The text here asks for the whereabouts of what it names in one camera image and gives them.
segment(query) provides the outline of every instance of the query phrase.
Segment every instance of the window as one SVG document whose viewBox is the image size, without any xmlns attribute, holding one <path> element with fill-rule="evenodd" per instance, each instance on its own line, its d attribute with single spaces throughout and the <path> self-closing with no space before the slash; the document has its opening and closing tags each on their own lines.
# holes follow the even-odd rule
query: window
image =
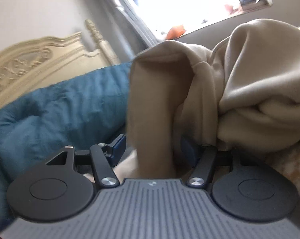
<svg viewBox="0 0 300 239">
<path fill-rule="evenodd" d="M 253 0 L 241 5 L 239 0 L 134 0 L 139 14 L 150 30 L 163 40 L 168 31 L 183 25 L 186 33 L 242 13 L 261 9 L 271 0 Z"/>
</svg>

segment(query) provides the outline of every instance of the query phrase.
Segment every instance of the ornate headboard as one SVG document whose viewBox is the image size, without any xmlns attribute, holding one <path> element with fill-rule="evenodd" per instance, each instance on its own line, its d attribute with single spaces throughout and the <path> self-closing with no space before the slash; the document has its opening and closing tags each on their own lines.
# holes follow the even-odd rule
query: ornate headboard
<svg viewBox="0 0 300 239">
<path fill-rule="evenodd" d="M 0 109 L 37 88 L 120 63 L 94 23 L 85 22 L 96 44 L 93 52 L 85 50 L 81 32 L 67 38 L 28 40 L 0 52 Z"/>
</svg>

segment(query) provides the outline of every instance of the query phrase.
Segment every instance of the wall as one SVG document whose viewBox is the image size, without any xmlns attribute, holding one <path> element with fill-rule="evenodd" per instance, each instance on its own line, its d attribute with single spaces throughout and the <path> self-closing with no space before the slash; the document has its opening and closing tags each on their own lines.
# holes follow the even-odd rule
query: wall
<svg viewBox="0 0 300 239">
<path fill-rule="evenodd" d="M 88 50 L 94 44 L 84 20 L 93 20 L 122 62 L 133 57 L 102 0 L 0 0 L 0 51 L 20 41 L 43 36 L 65 37 L 83 32 Z"/>
<path fill-rule="evenodd" d="M 300 0 L 272 0 L 269 8 L 235 16 L 189 33 L 178 41 L 200 44 L 212 49 L 218 42 L 228 37 L 239 25 L 254 19 L 269 18 L 300 26 Z"/>
</svg>

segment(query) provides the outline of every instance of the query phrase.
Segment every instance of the gray plastic device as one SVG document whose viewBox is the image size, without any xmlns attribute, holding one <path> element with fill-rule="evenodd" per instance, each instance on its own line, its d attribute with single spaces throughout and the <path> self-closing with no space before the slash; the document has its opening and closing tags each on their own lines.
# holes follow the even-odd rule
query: gray plastic device
<svg viewBox="0 0 300 239">
<path fill-rule="evenodd" d="M 125 144 L 121 136 L 87 151 L 66 146 L 18 177 L 7 199 L 19 217 L 0 236 L 300 239 L 300 228 L 289 220 L 297 190 L 262 162 L 241 157 L 238 150 L 220 153 L 212 146 L 197 146 L 183 137 L 182 151 L 195 167 L 186 184 L 179 179 L 126 179 L 120 185 L 110 166 L 118 163 Z M 88 159 L 94 186 L 75 171 L 76 162 L 87 164 Z M 231 172 L 212 183 L 214 167 L 227 164 Z"/>
</svg>

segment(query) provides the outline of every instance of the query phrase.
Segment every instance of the fabric fold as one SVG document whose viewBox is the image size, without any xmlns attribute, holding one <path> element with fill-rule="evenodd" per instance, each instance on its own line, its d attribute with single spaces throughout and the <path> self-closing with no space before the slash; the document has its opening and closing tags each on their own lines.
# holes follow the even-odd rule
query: fabric fold
<svg viewBox="0 0 300 239">
<path fill-rule="evenodd" d="M 212 51 L 165 41 L 135 58 L 130 78 L 134 177 L 179 176 L 183 134 L 260 155 L 300 140 L 300 30 L 287 23 L 242 24 Z"/>
</svg>

